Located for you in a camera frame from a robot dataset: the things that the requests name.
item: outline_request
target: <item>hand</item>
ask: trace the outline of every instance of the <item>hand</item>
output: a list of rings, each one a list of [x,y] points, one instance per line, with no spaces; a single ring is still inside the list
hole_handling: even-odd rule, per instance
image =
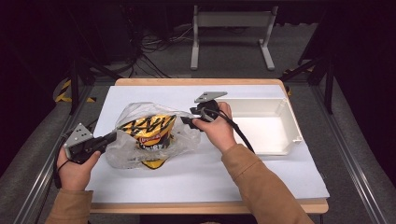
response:
[[[232,119],[231,108],[227,103],[218,102],[219,109],[223,111],[229,119]],[[221,153],[224,153],[229,148],[236,145],[233,137],[233,127],[222,117],[218,116],[212,122],[205,122],[200,119],[193,119],[192,123],[199,129],[204,131],[210,142],[218,148]]]
[[[82,191],[88,186],[91,179],[91,170],[100,158],[100,151],[95,151],[91,157],[83,164],[77,164],[72,161],[67,162],[59,171],[59,177],[62,182],[62,189]],[[68,161],[64,148],[59,152],[56,165],[59,167]]]

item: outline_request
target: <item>left hand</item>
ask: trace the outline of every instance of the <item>left hand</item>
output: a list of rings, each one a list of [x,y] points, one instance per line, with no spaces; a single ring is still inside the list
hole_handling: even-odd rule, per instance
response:
[[[82,191],[88,186],[91,179],[91,170],[100,158],[100,151],[95,151],[91,157],[83,164],[77,164],[72,161],[67,162],[59,171],[59,177],[62,182],[62,189]],[[56,163],[59,167],[68,161],[64,148],[59,152],[58,161]]]

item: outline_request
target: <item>white paper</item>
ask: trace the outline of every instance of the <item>white paper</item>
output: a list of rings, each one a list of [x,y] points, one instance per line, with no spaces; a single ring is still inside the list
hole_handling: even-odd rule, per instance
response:
[[[204,91],[227,91],[227,98],[284,98],[277,85],[260,86],[115,86],[104,103],[94,136],[111,132],[123,108],[135,102],[153,102],[190,111]],[[157,170],[118,170],[102,156],[92,170],[87,189],[94,203],[204,203],[241,201],[238,188],[220,160],[220,153],[202,133],[199,149],[168,160]],[[306,143],[287,156],[261,156],[297,199],[328,198]]]

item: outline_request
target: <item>white plastic tray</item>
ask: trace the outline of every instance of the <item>white plastic tray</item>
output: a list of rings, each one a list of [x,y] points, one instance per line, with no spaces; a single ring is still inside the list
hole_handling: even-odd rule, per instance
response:
[[[224,99],[233,109],[233,121],[258,155],[287,155],[303,141],[300,128],[283,99]],[[244,143],[237,133],[238,143]]]

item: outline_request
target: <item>brown jacket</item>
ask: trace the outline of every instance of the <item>brown jacket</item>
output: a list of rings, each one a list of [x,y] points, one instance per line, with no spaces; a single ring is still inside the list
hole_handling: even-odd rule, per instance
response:
[[[258,223],[313,223],[282,180],[246,147],[230,148],[221,160]],[[86,224],[91,200],[92,191],[61,189],[46,223]]]

